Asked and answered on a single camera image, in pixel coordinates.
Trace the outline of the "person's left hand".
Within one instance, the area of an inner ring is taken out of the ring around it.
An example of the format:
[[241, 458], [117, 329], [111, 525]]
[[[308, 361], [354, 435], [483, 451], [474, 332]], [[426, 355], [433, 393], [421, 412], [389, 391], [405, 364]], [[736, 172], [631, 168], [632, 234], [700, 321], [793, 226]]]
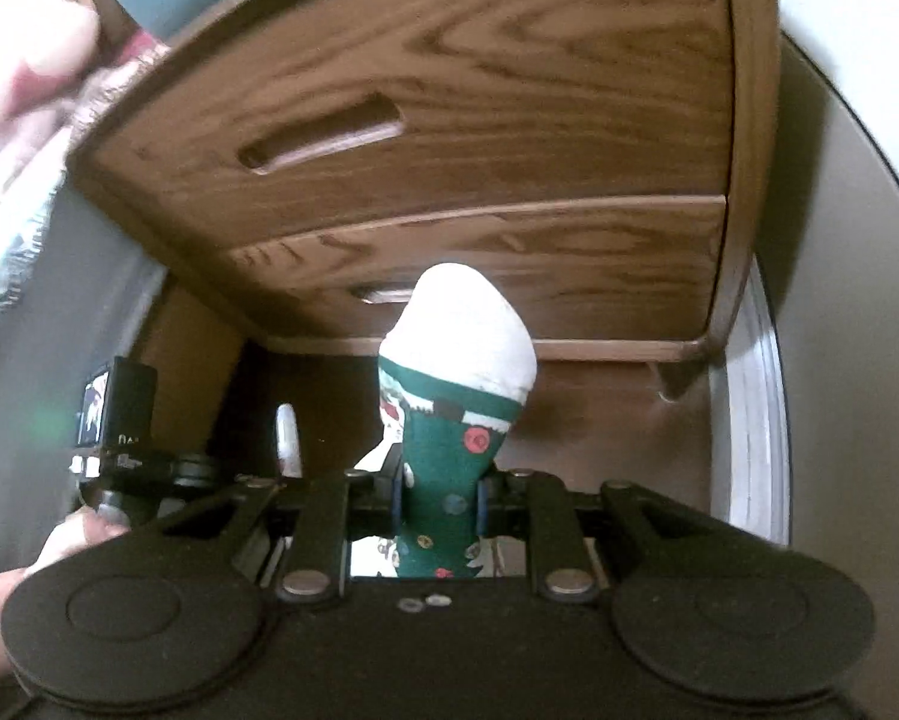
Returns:
[[36, 572], [62, 561], [109, 539], [118, 538], [130, 532], [127, 525], [111, 523], [90, 507], [82, 507], [68, 515], [49, 534], [40, 554], [31, 566], [18, 567], [12, 571], [0, 572], [0, 681], [10, 673], [7, 651], [1, 633], [2, 610], [18, 585]]

